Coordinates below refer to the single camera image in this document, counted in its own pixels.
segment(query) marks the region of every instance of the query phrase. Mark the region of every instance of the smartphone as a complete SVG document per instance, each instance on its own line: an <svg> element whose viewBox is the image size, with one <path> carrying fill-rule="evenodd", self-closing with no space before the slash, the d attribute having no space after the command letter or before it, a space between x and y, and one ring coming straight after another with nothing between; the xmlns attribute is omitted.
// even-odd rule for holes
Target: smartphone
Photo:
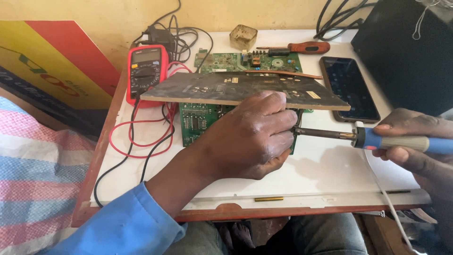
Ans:
<svg viewBox="0 0 453 255"><path fill-rule="evenodd" d="M337 121L376 123L381 120L355 60L322 57L320 64L327 89L351 106L350 111L333 111Z"/></svg>

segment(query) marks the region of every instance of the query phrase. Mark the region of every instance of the foot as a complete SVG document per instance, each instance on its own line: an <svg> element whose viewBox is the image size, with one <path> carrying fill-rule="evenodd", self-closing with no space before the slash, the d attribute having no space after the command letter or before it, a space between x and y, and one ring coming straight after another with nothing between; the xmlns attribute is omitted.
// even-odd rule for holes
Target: foot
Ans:
<svg viewBox="0 0 453 255"><path fill-rule="evenodd" d="M239 253L255 248L249 229L240 222L235 223L231 228L231 239L234 250Z"/></svg>
<svg viewBox="0 0 453 255"><path fill-rule="evenodd" d="M222 224L219 227L219 234L228 250L233 250L233 241L231 240L230 231L228 230L228 226L226 224Z"/></svg>

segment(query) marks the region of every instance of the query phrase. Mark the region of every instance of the screwdriver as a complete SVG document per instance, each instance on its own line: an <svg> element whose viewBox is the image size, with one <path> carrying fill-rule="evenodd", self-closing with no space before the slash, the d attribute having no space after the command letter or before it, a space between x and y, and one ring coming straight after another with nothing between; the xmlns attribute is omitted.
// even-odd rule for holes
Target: screwdriver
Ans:
<svg viewBox="0 0 453 255"><path fill-rule="evenodd" d="M304 42L300 44L288 44L287 47L257 47L257 49L268 49L270 56L278 53L281 54L279 56L287 56L290 52L324 54L330 50L330 44L328 42Z"/></svg>
<svg viewBox="0 0 453 255"><path fill-rule="evenodd" d="M353 147L367 150L404 146L420 152L453 154L452 139L430 138L426 136L382 137L374 133L370 127L357 127L357 129L352 130L352 133L294 127L293 133L295 135L351 140Z"/></svg>

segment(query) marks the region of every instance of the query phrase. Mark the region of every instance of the digital multimeter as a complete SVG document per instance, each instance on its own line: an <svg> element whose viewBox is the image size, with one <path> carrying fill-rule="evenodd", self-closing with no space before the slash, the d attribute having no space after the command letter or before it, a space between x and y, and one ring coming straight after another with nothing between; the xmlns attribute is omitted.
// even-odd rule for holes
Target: digital multimeter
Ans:
<svg viewBox="0 0 453 255"><path fill-rule="evenodd" d="M126 101L134 105L136 98L167 78L169 56L162 45L133 48L128 57L128 86ZM140 108L163 105L163 102L142 101Z"/></svg>

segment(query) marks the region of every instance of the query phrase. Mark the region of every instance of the workbench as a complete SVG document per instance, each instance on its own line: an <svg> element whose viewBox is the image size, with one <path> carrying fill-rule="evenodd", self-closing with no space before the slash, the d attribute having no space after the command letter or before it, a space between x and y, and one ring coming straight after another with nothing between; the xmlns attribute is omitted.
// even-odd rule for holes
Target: workbench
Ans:
<svg viewBox="0 0 453 255"><path fill-rule="evenodd" d="M355 55L350 44L357 31L350 30L331 42L331 50L325 56L354 58L359 64L365 82L382 118L392 110L391 106L376 86L365 66ZM240 51L230 48L228 32L210 33L214 39L212 53ZM263 30L259 31L255 47L282 46L312 40L314 30ZM192 56L186 65L193 66L198 48L209 49L209 38L200 33L198 42L193 46ZM301 55L302 71L306 74L321 75L319 59L322 55ZM115 126L130 120L132 106L125 101L127 69L123 69L109 109L94 158L88 168L85 181L73 214L72 226L78 227L88 220L99 208L94 203L93 187L96 179L107 169L119 163L124 156L109 145L109 132ZM160 108L139 109L136 120L161 118ZM182 147L179 116L175 117L173 146L166 152L152 157L146 169L145 180L158 173ZM330 111L315 110L304 113L302 127L350 132L351 123L338 123ZM143 123L134 125L135 141L149 143L162 136L167 125L162 123ZM118 148L127 151L129 139L127 125L118 128L112 141ZM269 218L305 214L380 211L386 205L373 181L362 150L352 148L349 141L321 137L299 136L294 155L283 167L263 180L225 179L219 180L197 196L176 217L177 221L232 220L247 218ZM163 143L160 151L167 147ZM134 148L134 155L147 155L151 148ZM388 191L405 191L390 194L397 210L416 208L430 202L428 194L421 190L412 174L392 162L384 162L371 156L369 162ZM99 184L98 196L107 203L120 196L139 182L144 159L129 158L126 162L107 174ZM255 202L256 197L283 196L280 201Z"/></svg>

